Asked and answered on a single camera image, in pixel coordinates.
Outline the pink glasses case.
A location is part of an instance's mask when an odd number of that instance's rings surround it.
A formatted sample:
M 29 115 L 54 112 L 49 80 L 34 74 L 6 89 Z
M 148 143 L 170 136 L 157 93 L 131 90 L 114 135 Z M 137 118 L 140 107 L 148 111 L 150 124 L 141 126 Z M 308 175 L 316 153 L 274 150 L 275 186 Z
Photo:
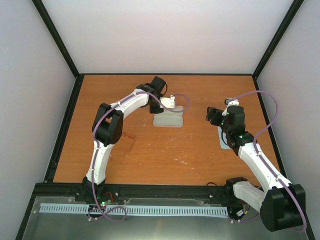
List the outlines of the pink glasses case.
M 153 115 L 155 127 L 181 128 L 183 123 L 183 112 L 174 113 L 163 108 L 163 112 Z

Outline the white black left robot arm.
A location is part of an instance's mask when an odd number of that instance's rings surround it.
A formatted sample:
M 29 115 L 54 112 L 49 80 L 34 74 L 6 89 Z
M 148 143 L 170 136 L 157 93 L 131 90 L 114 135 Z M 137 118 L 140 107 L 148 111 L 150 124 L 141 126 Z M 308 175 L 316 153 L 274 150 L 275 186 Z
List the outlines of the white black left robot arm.
M 92 125 L 91 163 L 82 180 L 86 195 L 92 201 L 103 198 L 108 160 L 112 148 L 122 136 L 125 118 L 145 106 L 149 106 L 152 113 L 158 113 L 162 91 L 167 88 L 167 83 L 155 76 L 150 83 L 138 85 L 128 96 L 111 104 L 102 103 L 98 107 Z

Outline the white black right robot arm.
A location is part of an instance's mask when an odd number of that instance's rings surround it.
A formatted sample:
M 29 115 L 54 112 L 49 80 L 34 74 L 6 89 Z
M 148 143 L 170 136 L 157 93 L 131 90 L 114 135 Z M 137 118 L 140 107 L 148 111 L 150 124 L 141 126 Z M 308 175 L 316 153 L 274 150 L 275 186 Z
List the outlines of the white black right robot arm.
M 254 136 L 246 131 L 243 107 L 230 103 L 225 110 L 208 107 L 206 121 L 221 129 L 226 143 L 246 163 L 262 189 L 247 180 L 231 179 L 232 194 L 257 212 L 267 230 L 275 232 L 301 226 L 307 229 L 306 193 L 292 184 L 269 161 Z

